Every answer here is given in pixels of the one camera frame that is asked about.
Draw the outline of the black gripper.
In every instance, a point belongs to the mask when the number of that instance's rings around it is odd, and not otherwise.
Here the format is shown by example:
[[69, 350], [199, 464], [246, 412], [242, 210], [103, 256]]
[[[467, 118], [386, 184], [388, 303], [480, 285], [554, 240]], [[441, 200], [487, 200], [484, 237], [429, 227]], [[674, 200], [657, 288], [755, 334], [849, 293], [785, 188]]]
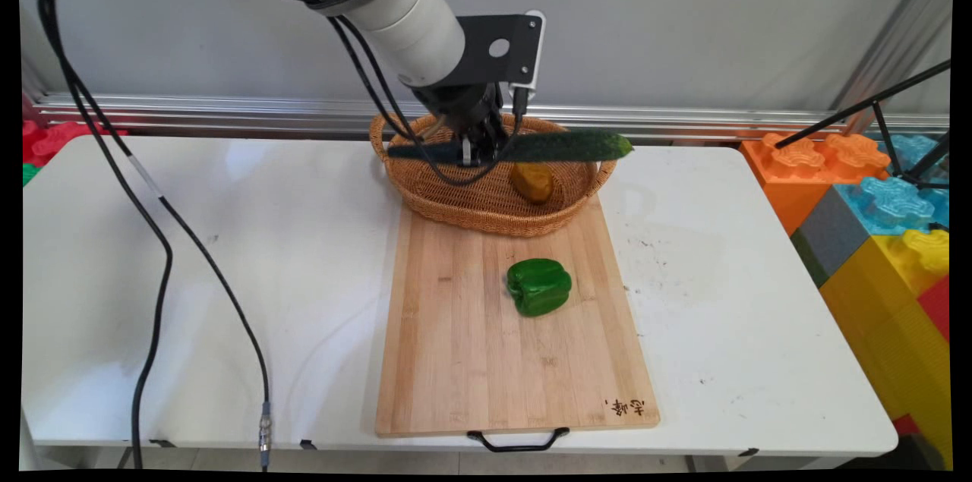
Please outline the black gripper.
[[500, 85], [477, 83], [457, 87], [418, 87], [414, 95], [457, 136], [459, 167], [478, 168], [487, 163], [487, 140], [491, 160], [500, 159], [508, 143], [501, 106]]

